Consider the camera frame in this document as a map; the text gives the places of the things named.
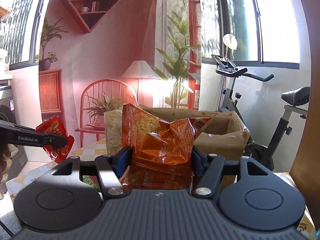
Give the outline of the orange snack bag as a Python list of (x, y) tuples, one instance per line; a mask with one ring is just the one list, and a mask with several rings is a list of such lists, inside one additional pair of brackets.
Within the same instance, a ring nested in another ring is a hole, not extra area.
[(168, 122), (132, 104), (123, 107), (123, 146), (132, 148), (125, 183), (132, 189), (187, 189), (193, 180), (194, 140), (211, 118)]

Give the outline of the red snack bag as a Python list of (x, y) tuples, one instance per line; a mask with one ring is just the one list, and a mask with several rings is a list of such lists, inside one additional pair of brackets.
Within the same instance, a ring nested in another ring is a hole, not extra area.
[(66, 128), (60, 117), (55, 115), (35, 128), (36, 132), (46, 135), (43, 149), (57, 164), (67, 159), (74, 137), (67, 135)]

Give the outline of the brown cardboard box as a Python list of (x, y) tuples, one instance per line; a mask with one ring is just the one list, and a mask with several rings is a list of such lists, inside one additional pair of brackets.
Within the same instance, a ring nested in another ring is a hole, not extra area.
[[(179, 108), (148, 108), (145, 106), (138, 106), (138, 108), (168, 122), (185, 118), (211, 118), (208, 126), (194, 140), (193, 147), (195, 146), (205, 154), (221, 155), (227, 160), (238, 160), (242, 156), (250, 136), (249, 130), (234, 111), (221, 113)], [(105, 121), (106, 149), (109, 155), (116, 155), (125, 147), (121, 143), (122, 112), (123, 107), (114, 110), (112, 113), (116, 118)], [(120, 178), (122, 183), (125, 183), (124, 179), (128, 169), (129, 166)]]

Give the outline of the printed room backdrop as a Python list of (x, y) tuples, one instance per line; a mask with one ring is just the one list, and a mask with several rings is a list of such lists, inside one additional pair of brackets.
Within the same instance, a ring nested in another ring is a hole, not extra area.
[(79, 149), (100, 139), (85, 109), (99, 97), (97, 82), (128, 84), (146, 107), (169, 107), (183, 100), (188, 73), (200, 68), (200, 51), (188, 51), (177, 63), (178, 47), (200, 44), (200, 0), (49, 0), (46, 19), (61, 28), (46, 45), (62, 71), (62, 98), (67, 132)]

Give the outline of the white round ornament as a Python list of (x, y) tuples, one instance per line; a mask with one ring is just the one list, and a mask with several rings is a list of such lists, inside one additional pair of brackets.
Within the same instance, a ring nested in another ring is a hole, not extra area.
[(223, 44), (231, 49), (231, 50), (237, 50), (238, 47), (238, 41), (236, 39), (236, 37), (233, 34), (225, 34), (223, 36)]

